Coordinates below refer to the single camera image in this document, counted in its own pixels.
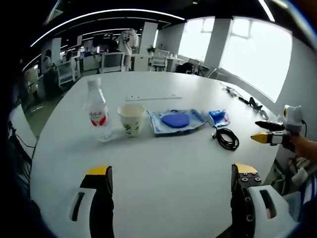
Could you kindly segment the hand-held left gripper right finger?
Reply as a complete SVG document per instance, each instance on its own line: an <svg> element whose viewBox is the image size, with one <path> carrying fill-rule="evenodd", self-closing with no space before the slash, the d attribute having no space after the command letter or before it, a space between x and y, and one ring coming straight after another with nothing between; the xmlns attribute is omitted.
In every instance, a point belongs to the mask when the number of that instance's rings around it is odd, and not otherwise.
<svg viewBox="0 0 317 238"><path fill-rule="evenodd" d="M234 237L286 238L298 225L298 193L284 198L251 166L232 165L231 194Z"/></svg>

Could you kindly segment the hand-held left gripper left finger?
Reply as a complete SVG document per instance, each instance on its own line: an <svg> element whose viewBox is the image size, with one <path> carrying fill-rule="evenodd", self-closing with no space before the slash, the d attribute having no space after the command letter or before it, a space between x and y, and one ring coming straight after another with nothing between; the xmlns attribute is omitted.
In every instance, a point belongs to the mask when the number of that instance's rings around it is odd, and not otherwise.
<svg viewBox="0 0 317 238"><path fill-rule="evenodd" d="M88 170L70 203L68 218L76 238L113 238L112 166Z"/></svg>

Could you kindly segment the person's right hand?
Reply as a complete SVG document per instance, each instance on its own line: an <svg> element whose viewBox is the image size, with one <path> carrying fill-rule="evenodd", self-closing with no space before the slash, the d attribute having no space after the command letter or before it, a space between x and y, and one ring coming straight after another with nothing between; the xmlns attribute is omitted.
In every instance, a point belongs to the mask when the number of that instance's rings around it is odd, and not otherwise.
<svg viewBox="0 0 317 238"><path fill-rule="evenodd" d="M301 134L290 136L290 141L295 146L295 154L312 162L317 162L317 142L307 139Z"/></svg>

